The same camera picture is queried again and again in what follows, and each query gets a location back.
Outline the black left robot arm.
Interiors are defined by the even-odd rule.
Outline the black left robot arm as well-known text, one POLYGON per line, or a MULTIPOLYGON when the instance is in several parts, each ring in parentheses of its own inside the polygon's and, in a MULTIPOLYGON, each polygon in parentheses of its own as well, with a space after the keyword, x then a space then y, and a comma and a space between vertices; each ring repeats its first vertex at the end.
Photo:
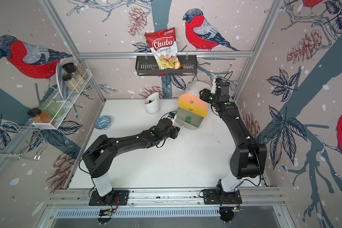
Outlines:
POLYGON ((163 118, 156 126, 137 135, 122 138, 99 136, 81 158, 98 195, 107 196, 114 189, 110 181, 109 169, 115 157, 137 149, 157 147, 160 142, 168 138, 176 139, 179 131, 180 128, 174 126, 171 119, 163 118))

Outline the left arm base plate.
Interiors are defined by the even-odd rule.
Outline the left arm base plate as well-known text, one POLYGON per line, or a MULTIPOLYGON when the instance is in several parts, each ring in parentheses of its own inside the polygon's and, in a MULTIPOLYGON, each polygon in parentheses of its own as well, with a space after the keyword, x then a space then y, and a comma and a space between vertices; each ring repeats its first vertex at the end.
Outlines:
POLYGON ((93 191, 89 206, 126 206, 128 198, 129 190, 112 190, 103 197, 100 197, 97 191, 93 191))

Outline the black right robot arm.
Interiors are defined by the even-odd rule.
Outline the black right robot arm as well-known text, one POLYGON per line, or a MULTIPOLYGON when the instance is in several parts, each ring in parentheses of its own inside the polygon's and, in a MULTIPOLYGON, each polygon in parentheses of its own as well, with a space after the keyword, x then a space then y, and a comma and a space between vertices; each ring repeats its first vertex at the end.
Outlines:
POLYGON ((230 159, 230 172, 216 185, 217 196, 228 197, 238 192, 238 188, 246 181, 259 186, 265 169, 266 146, 258 143, 250 134, 237 105, 229 101, 229 96, 224 96, 220 89, 217 94, 208 89, 199 93, 200 99, 209 103, 226 124, 236 146, 230 159))

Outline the round white drawer cabinet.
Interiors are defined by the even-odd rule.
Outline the round white drawer cabinet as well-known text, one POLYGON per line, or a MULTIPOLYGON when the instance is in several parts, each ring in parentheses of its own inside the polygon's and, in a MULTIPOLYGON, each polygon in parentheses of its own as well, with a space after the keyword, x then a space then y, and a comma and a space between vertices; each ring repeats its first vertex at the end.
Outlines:
POLYGON ((199 98, 200 97, 199 92, 204 88, 209 89, 209 90, 212 89, 210 85, 204 82, 194 81, 186 88, 184 94, 191 94, 199 98))

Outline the yellow drawer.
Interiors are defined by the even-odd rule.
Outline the yellow drawer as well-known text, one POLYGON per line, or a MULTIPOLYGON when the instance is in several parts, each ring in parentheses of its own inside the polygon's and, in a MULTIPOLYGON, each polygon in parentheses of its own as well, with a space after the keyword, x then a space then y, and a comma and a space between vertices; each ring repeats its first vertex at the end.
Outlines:
POLYGON ((202 108, 199 108, 195 105, 192 105, 192 104, 188 104, 184 101, 179 101, 178 100, 178 107, 181 108, 181 109, 184 109, 188 112, 191 112, 197 116, 201 116, 203 118, 207 117, 207 114, 208 114, 208 109, 205 110, 205 109, 202 109, 202 108))

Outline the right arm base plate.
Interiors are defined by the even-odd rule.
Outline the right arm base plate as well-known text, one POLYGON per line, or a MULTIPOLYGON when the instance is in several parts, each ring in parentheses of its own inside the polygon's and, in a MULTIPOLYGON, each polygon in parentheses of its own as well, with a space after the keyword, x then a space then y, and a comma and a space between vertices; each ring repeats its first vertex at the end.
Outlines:
POLYGON ((242 204, 242 198, 239 191, 217 193, 216 189, 204 189, 201 193, 205 205, 242 204))

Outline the grey bottom drawer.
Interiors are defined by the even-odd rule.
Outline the grey bottom drawer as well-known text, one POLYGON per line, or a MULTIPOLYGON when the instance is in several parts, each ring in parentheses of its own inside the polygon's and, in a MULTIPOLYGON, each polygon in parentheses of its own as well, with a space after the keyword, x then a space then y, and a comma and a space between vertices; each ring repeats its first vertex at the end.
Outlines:
POLYGON ((203 120, 204 120, 204 117, 202 116, 198 116, 180 107, 177 108, 175 121, 184 128, 187 128, 190 130, 197 130, 203 120))

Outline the green paint can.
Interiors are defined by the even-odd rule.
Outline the green paint can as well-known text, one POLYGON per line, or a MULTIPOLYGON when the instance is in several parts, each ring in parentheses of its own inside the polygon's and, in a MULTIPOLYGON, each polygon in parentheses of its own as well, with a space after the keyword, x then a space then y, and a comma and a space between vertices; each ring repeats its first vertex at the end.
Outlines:
POLYGON ((188 123, 190 123, 191 122, 191 120, 192 120, 192 118, 191 117, 186 117, 186 122, 188 122, 188 123))

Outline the pink top drawer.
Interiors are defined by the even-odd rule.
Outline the pink top drawer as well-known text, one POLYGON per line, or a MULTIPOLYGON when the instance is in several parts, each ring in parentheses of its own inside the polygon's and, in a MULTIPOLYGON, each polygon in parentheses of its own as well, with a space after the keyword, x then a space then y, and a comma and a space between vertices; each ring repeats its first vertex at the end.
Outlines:
POLYGON ((192 104, 195 105, 199 108, 205 109, 207 110, 207 105, 204 101, 202 101, 201 99, 199 99, 198 97, 191 95, 191 94, 183 94, 179 97, 179 101, 184 101, 188 104, 192 104))

